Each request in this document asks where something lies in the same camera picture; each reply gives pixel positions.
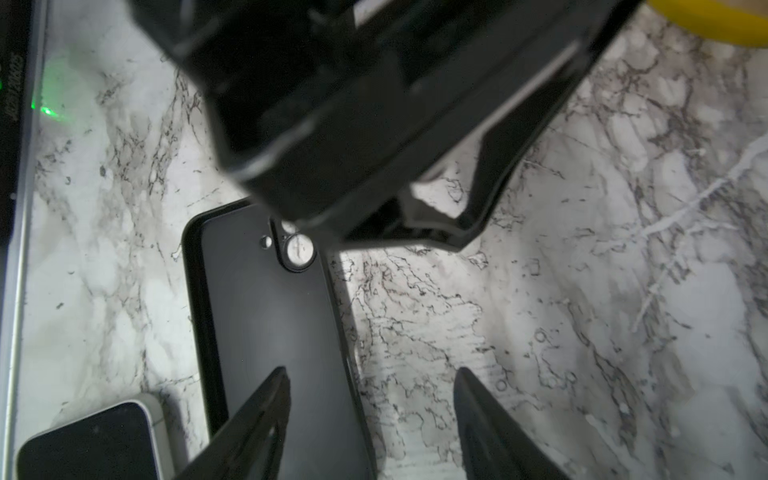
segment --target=yellow object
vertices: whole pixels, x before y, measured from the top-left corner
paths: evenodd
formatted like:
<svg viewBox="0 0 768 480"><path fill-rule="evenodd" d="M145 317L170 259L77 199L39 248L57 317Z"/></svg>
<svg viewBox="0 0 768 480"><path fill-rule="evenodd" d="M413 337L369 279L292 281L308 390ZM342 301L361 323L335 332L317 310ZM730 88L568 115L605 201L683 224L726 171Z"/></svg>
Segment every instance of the yellow object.
<svg viewBox="0 0 768 480"><path fill-rule="evenodd" d="M672 22L705 38L768 47L768 0L650 0Z"/></svg>

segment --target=green light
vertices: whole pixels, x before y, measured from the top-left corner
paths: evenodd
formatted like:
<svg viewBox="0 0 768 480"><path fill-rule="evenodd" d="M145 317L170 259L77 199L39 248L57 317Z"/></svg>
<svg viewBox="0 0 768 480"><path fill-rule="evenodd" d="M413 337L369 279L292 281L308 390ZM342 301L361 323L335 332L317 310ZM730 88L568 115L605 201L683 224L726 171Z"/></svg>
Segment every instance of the green light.
<svg viewBox="0 0 768 480"><path fill-rule="evenodd" d="M40 107L40 111L48 115L49 117L53 117L53 118L58 117L58 114L48 107Z"/></svg>

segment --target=smartphone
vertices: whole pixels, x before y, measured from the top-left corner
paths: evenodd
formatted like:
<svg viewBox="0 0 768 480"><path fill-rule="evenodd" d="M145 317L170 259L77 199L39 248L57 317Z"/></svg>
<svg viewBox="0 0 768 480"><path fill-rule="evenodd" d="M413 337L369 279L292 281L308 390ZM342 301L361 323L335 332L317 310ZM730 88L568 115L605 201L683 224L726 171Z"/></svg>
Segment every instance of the smartphone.
<svg viewBox="0 0 768 480"><path fill-rule="evenodd" d="M284 366L290 414L278 478L375 478L324 255L247 200L192 219L182 248L211 435Z"/></svg>
<svg viewBox="0 0 768 480"><path fill-rule="evenodd" d="M170 480L174 476L163 410L142 393L40 433L18 451L19 480Z"/></svg>

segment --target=marble surface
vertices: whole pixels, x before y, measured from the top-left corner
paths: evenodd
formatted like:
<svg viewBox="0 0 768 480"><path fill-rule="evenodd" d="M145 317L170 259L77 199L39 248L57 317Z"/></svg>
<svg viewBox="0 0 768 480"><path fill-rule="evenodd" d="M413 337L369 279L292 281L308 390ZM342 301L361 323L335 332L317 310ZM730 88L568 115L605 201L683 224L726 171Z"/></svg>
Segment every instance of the marble surface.
<svg viewBox="0 0 768 480"><path fill-rule="evenodd" d="M180 235L241 197L122 2L51 2L16 446L137 392L207 442ZM461 209L476 146L419 191ZM380 478L463 478L468 366L572 478L768 478L768 51L643 7L460 254L333 261Z"/></svg>

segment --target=black phone case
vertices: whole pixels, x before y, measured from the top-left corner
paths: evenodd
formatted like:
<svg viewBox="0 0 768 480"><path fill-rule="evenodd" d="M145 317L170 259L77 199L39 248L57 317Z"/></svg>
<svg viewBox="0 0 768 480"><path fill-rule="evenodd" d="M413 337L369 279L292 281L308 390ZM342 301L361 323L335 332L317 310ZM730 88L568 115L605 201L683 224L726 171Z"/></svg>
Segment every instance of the black phone case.
<svg viewBox="0 0 768 480"><path fill-rule="evenodd" d="M260 241L269 236L270 248ZM248 200L193 218L182 248L210 434L285 366L291 410L279 478L376 477L324 255L290 265L290 238Z"/></svg>

